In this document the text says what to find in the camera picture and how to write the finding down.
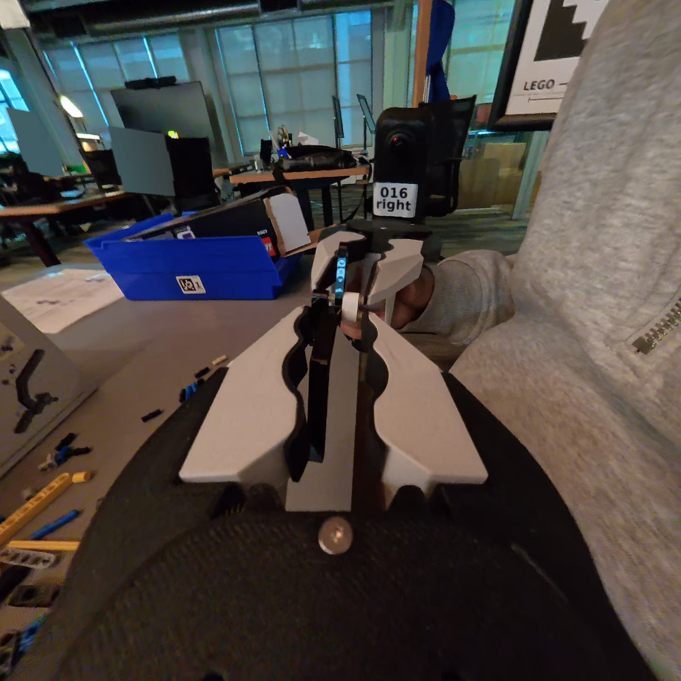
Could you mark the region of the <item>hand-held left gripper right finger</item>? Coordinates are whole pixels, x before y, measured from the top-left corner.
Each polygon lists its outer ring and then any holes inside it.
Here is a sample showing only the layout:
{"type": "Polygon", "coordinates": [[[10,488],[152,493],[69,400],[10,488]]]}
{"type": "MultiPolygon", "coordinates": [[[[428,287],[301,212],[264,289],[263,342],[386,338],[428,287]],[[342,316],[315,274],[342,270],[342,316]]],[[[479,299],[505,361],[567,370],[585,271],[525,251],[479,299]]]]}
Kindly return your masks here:
{"type": "Polygon", "coordinates": [[[413,486],[429,497],[441,484],[485,483],[487,468],[438,366],[372,312],[364,348],[384,488],[413,486]]]}

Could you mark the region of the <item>person's right forearm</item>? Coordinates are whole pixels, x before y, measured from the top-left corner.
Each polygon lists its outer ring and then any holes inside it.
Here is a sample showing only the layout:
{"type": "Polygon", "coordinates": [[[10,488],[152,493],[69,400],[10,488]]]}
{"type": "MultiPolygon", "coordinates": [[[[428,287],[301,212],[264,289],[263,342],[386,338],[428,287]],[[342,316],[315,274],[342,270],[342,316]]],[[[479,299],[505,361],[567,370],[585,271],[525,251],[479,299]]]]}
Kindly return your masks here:
{"type": "Polygon", "coordinates": [[[515,255],[465,251],[438,264],[424,264],[434,278],[425,311],[402,333],[437,334],[468,346],[485,331],[511,319],[515,303],[511,274],[515,255]]]}

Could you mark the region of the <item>black cardboard lego box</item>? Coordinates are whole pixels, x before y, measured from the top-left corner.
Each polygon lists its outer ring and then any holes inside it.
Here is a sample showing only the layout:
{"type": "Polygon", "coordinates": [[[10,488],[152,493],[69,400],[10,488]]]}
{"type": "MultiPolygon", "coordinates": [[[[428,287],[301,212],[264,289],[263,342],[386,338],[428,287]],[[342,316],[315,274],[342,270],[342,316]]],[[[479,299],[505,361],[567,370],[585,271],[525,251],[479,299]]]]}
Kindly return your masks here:
{"type": "Polygon", "coordinates": [[[123,240],[133,243],[241,236],[257,236],[274,260],[311,244],[300,203],[284,186],[172,219],[123,240]]]}

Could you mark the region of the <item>blue and black lego assembly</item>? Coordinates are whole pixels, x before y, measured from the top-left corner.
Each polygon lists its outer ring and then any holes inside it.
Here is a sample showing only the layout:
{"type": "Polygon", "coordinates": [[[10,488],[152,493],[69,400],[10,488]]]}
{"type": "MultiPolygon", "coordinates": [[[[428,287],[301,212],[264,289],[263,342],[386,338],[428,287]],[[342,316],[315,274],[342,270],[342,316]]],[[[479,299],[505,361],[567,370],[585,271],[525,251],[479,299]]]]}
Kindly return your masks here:
{"type": "Polygon", "coordinates": [[[75,447],[74,443],[76,439],[78,438],[78,434],[75,432],[69,432],[67,433],[64,438],[62,438],[57,445],[55,446],[54,450],[49,452],[44,461],[38,466],[38,471],[39,472],[47,472],[47,471],[52,471],[64,463],[66,463],[69,459],[76,457],[76,456],[81,456],[81,455],[88,455],[92,452],[93,448],[89,446],[82,446],[82,447],[75,447]]]}

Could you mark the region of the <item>lego instruction booklet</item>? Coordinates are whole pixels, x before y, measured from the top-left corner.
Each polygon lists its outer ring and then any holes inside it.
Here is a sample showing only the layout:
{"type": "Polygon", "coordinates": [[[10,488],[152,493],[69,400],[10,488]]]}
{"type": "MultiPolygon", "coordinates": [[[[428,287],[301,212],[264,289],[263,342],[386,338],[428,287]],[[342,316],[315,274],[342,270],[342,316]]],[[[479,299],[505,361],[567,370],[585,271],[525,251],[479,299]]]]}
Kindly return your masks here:
{"type": "Polygon", "coordinates": [[[1,297],[1,475],[80,406],[96,385],[1,297]]]}

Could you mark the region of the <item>long yellow lego beam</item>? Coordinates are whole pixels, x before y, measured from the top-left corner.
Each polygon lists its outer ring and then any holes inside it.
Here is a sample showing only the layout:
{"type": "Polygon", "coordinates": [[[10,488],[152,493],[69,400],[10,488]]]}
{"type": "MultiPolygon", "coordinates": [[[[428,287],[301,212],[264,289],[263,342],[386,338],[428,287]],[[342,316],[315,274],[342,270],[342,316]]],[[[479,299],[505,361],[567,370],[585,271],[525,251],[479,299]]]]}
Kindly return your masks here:
{"type": "Polygon", "coordinates": [[[6,546],[13,538],[47,506],[66,492],[74,484],[91,481],[94,471],[79,471],[73,474],[62,473],[45,487],[40,489],[30,500],[20,506],[1,523],[1,547],[6,546]]]}

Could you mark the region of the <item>heap of mixed lego beams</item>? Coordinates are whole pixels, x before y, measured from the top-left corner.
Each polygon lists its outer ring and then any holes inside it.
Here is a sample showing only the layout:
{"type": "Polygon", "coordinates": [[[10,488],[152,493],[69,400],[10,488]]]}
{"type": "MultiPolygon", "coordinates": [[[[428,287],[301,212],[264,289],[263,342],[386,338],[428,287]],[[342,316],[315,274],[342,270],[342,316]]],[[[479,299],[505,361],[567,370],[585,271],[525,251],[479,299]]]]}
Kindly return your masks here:
{"type": "Polygon", "coordinates": [[[30,620],[19,616],[19,625],[1,626],[1,679],[8,680],[22,658],[30,651],[44,624],[47,612],[60,592],[60,585],[43,573],[56,568],[61,559],[56,552],[31,549],[1,550],[1,608],[30,610],[30,620]]]}

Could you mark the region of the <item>black bag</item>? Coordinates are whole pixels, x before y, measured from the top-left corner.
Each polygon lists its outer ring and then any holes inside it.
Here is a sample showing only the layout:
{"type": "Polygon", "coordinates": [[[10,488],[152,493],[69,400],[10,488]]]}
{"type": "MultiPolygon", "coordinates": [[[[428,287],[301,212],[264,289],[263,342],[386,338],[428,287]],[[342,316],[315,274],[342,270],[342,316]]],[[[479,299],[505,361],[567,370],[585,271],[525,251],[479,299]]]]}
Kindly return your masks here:
{"type": "Polygon", "coordinates": [[[330,146],[300,144],[289,147],[286,153],[287,156],[274,164],[274,168],[285,173],[346,170],[358,166],[350,151],[330,146]]]}

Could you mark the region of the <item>cluttered wooden desk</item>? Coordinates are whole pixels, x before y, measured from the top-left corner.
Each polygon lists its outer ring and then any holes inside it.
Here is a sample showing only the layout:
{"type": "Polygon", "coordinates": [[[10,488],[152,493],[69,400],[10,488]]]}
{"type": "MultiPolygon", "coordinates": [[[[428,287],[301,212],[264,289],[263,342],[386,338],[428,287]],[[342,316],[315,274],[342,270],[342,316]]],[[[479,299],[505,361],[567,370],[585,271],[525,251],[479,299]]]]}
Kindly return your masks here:
{"type": "MultiPolygon", "coordinates": [[[[372,166],[361,164],[347,169],[317,170],[307,172],[284,172],[283,179],[285,186],[289,187],[297,197],[302,215],[304,217],[308,231],[315,228],[312,216],[311,200],[309,192],[311,190],[321,192],[323,226],[329,227],[334,224],[334,211],[332,204],[331,188],[332,185],[341,185],[342,181],[353,178],[360,181],[368,180],[371,175],[372,166]]],[[[242,195],[269,189],[277,186],[275,174],[271,171],[248,171],[240,174],[232,174],[229,168],[217,168],[212,170],[213,178],[227,180],[242,195]]]]}

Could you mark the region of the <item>brown cardboard box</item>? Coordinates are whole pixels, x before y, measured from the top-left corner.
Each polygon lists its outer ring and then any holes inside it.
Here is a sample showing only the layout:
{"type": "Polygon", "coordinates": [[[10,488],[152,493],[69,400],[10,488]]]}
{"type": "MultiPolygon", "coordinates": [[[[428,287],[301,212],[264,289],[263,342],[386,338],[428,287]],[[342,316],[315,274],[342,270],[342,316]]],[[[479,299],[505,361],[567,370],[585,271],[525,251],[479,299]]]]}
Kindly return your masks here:
{"type": "Polygon", "coordinates": [[[524,173],[526,142],[486,142],[460,162],[459,210],[512,206],[524,173]]]}

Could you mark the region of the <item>framed white sign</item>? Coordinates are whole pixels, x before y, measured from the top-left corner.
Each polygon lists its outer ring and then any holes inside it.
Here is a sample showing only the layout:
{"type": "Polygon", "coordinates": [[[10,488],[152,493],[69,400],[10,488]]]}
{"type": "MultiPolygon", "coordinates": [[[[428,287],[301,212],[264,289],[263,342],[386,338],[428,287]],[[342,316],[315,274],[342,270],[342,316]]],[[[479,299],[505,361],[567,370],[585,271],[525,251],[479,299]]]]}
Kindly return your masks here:
{"type": "Polygon", "coordinates": [[[607,1],[516,1],[487,128],[548,131],[607,1]]]}

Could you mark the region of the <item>grey partition panel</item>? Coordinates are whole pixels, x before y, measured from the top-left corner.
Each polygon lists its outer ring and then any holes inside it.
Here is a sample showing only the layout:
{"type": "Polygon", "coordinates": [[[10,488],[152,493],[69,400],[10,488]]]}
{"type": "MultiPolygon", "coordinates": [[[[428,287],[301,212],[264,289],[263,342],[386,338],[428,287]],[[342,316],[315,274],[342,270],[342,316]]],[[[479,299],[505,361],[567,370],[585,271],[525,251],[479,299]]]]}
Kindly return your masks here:
{"type": "Polygon", "coordinates": [[[120,127],[109,127],[108,132],[124,192],[175,195],[167,136],[120,127]]]}

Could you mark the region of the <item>printed paper sheet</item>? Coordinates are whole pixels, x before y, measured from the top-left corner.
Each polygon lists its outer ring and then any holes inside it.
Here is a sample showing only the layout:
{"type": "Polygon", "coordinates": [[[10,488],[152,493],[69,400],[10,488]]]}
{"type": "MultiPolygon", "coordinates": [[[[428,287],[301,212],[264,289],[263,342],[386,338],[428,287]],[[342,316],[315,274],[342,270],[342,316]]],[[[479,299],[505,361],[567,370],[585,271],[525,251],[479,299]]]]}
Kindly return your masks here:
{"type": "Polygon", "coordinates": [[[124,298],[110,274],[87,268],[51,271],[2,296],[44,334],[57,334],[124,298]]]}

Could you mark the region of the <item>wooden office desk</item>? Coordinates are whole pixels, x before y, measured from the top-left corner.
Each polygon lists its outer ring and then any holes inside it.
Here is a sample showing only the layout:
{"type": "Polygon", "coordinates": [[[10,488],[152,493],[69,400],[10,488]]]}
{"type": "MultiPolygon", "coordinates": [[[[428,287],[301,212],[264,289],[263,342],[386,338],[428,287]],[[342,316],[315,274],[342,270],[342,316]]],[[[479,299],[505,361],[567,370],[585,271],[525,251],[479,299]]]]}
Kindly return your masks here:
{"type": "Polygon", "coordinates": [[[52,250],[44,234],[35,226],[39,218],[65,215],[75,210],[91,209],[105,206],[115,201],[133,197],[132,192],[117,191],[99,193],[88,198],[77,200],[64,200],[40,205],[13,206],[1,208],[1,224],[16,222],[21,225],[22,232],[26,235],[33,253],[46,267],[61,265],[61,261],[52,250]]]}

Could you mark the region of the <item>wooden post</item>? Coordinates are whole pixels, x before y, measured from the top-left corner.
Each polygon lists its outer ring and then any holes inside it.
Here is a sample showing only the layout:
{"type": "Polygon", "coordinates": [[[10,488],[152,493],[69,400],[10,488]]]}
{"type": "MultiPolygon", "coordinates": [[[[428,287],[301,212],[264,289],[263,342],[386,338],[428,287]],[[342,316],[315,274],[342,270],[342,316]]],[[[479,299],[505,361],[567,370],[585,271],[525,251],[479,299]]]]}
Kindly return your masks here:
{"type": "Polygon", "coordinates": [[[430,45],[430,22],[432,1],[418,1],[417,29],[415,34],[412,107],[425,101],[428,49],[430,45]]]}

